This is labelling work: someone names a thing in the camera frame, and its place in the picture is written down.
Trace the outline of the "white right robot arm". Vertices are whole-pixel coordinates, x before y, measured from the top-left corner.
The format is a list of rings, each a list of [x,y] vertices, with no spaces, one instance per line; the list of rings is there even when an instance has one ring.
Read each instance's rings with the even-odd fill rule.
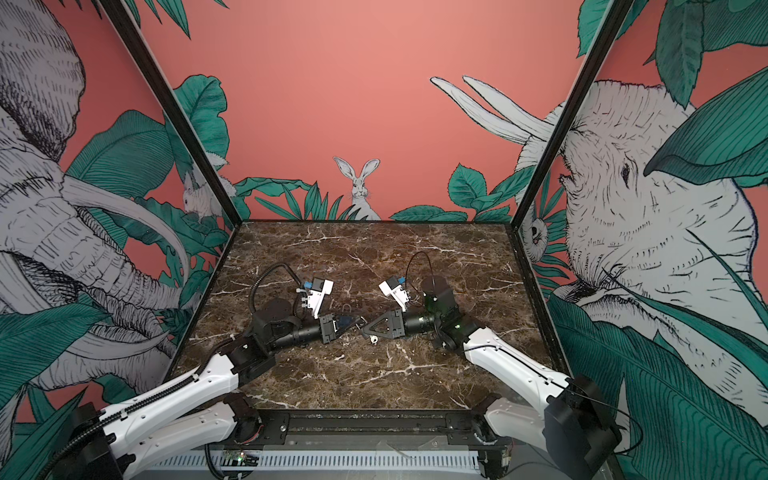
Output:
[[[461,311],[441,276],[422,283],[423,306],[411,309],[403,277],[380,283],[397,308],[378,317],[382,337],[397,339],[431,331],[438,346],[487,371],[524,399],[496,398],[480,411],[497,437],[511,437],[546,451],[571,479],[591,479],[614,453],[622,433],[597,385],[580,375],[553,370],[506,343],[490,327]]]

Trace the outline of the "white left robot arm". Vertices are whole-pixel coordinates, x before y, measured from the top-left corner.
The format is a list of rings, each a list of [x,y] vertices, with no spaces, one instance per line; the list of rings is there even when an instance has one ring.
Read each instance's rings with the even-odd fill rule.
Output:
[[[244,332],[217,344],[192,370],[101,411],[77,408],[62,446],[37,476],[130,479],[198,447],[220,442],[248,446],[265,426],[241,387],[274,367],[278,351],[329,343],[361,320],[351,313],[330,313],[304,326],[293,303],[274,299],[253,311]]]

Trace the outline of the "white perforated strip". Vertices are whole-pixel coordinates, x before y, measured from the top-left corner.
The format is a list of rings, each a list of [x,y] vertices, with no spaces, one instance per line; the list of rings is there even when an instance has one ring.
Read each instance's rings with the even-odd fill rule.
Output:
[[[222,454],[211,453],[212,464],[224,472],[399,470],[478,474],[477,455],[469,451],[287,451],[249,450],[259,456],[256,467],[224,469]]]

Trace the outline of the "small green circuit board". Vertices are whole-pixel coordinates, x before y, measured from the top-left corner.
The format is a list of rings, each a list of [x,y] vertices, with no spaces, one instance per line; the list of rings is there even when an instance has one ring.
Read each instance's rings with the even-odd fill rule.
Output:
[[[224,469],[256,467],[259,456],[253,452],[227,451],[222,454],[220,466]]]

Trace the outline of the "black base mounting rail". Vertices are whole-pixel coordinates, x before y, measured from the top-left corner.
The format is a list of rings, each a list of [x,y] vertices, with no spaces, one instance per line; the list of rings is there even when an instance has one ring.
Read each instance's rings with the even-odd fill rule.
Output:
[[[475,449],[512,443],[509,437],[494,434],[471,410],[260,409],[245,444],[284,445],[290,435],[433,435],[446,438],[450,445]]]

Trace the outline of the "black corner frame post left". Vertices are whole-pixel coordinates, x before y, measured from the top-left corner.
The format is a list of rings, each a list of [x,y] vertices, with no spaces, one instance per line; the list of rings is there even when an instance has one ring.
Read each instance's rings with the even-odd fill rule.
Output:
[[[123,1],[105,0],[100,1],[99,4],[160,103],[175,133],[180,137],[185,149],[201,170],[212,193],[221,204],[226,218],[231,221],[235,228],[238,228],[242,224],[242,219],[231,201],[230,195],[224,190],[217,172],[208,161],[202,142],[143,39],[130,10]]]

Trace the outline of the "black corner frame post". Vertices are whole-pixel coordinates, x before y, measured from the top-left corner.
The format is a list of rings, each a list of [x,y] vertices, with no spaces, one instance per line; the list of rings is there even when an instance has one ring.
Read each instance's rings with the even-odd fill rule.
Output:
[[[615,42],[617,34],[626,19],[632,4],[632,0],[616,0],[609,2],[607,11],[588,51],[586,60],[579,71],[579,75],[566,100],[554,131],[547,141],[546,148],[532,174],[525,195],[518,204],[518,209],[511,221],[511,228],[513,231],[519,230],[522,226],[523,219],[531,207],[536,193],[542,186],[552,163],[557,158],[560,148],[564,145],[568,131],[571,128],[576,115],[583,106],[591,85],[599,73],[610,48]]]
[[[212,193],[221,204],[226,218],[231,221],[235,228],[238,228],[242,224],[242,219],[231,201],[230,195],[224,190],[217,172],[208,161],[202,142],[143,39],[130,10],[123,1],[105,0],[100,1],[99,4],[160,103],[175,133],[180,137],[185,149],[201,170]]]

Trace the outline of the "black corner frame post right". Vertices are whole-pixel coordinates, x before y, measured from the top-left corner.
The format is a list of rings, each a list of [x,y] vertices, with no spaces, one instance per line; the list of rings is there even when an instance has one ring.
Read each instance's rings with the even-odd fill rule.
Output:
[[[536,193],[542,186],[552,163],[557,158],[560,148],[564,145],[568,131],[571,128],[576,115],[583,106],[591,85],[599,73],[610,48],[615,42],[617,34],[626,19],[632,4],[632,0],[616,0],[609,2],[607,11],[588,51],[586,60],[579,71],[579,75],[566,100],[554,131],[547,141],[546,148],[532,174],[525,195],[518,204],[518,209],[511,221],[511,228],[513,231],[519,230],[522,226],[523,219],[531,207]]]

